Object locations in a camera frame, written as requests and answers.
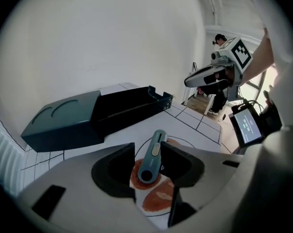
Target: white wall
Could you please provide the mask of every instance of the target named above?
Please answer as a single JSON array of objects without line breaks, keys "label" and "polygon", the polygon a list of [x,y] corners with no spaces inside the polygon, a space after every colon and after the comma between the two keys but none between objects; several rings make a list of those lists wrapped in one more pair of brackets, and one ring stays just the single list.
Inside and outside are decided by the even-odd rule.
[{"label": "white wall", "polygon": [[19,143],[47,103],[121,82],[181,101],[205,30],[198,0],[23,0],[0,34],[0,117]]}]

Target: teal handle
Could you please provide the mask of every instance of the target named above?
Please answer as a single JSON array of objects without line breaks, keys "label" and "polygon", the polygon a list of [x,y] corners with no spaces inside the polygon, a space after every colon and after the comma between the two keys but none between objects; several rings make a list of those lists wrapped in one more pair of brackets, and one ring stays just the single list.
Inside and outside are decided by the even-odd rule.
[{"label": "teal handle", "polygon": [[155,131],[143,162],[138,170],[138,178],[141,182],[150,184],[157,179],[161,164],[160,142],[166,142],[167,137],[168,135],[165,131]]}]

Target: white table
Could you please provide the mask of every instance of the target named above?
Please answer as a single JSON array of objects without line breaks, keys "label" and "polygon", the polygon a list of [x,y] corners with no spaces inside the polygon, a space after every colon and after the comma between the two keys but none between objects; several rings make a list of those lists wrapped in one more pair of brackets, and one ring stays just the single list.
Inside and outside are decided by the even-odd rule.
[{"label": "white table", "polygon": [[[100,91],[102,95],[106,95],[136,88],[139,87],[132,83],[120,83],[104,87]],[[146,152],[148,147],[147,142],[150,141],[154,132],[158,129],[166,131],[169,138],[178,141],[182,145],[220,152],[221,126],[208,117],[173,102],[170,109],[108,135],[102,144],[73,150],[38,154],[34,150],[29,149],[25,154],[20,186],[21,188],[26,187],[50,168],[65,159],[110,146],[134,142],[136,153],[139,150],[139,155],[143,155],[143,152]]]}]

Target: person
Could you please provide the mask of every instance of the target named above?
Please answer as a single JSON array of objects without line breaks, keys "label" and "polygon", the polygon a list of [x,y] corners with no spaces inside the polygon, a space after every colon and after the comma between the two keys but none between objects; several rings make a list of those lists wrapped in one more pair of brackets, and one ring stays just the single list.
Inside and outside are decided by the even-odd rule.
[{"label": "person", "polygon": [[[217,34],[217,35],[215,36],[215,41],[213,42],[213,44],[214,44],[214,45],[217,44],[217,45],[219,45],[219,47],[220,47],[220,46],[222,46],[226,41],[227,41],[227,39],[225,38],[225,36],[219,33],[219,34]],[[212,108],[209,109],[208,113],[217,116],[217,115],[219,114],[219,111],[220,111],[221,109],[223,109],[223,106],[225,105],[226,101],[227,101],[227,99],[226,99],[226,97],[224,96],[223,93],[221,93],[221,94],[217,94],[217,95],[215,96],[215,98],[214,98]]]},{"label": "person", "polygon": [[[216,38],[215,38],[216,44],[221,46],[225,43],[225,41],[226,41],[226,38],[224,35],[221,35],[221,34],[216,35]],[[249,64],[248,68],[243,73],[242,82],[241,82],[240,86],[245,84],[250,79],[256,77],[257,75],[259,75],[263,71],[265,71],[267,68],[269,68],[274,63],[274,55],[273,55],[273,51],[272,51],[271,41],[269,39],[268,32],[267,32],[266,28],[264,28],[264,36],[261,40],[261,43],[258,46],[258,48],[254,51],[254,53],[252,54],[252,57],[253,57],[252,62]],[[234,79],[234,72],[233,71],[226,70],[225,73],[229,79],[231,79],[231,80]],[[218,77],[219,77],[219,74],[215,73],[215,78],[217,79]],[[197,88],[197,90],[198,90],[199,94],[204,93],[199,87]],[[216,113],[216,112],[218,112],[217,109],[223,108],[223,105],[226,103],[226,100],[224,102],[224,99],[222,96],[219,96],[217,98],[217,100],[216,100],[216,97],[214,98],[214,103],[211,108],[211,111],[214,113],[209,111],[210,113],[212,113],[214,115],[218,115],[218,113]]]}]

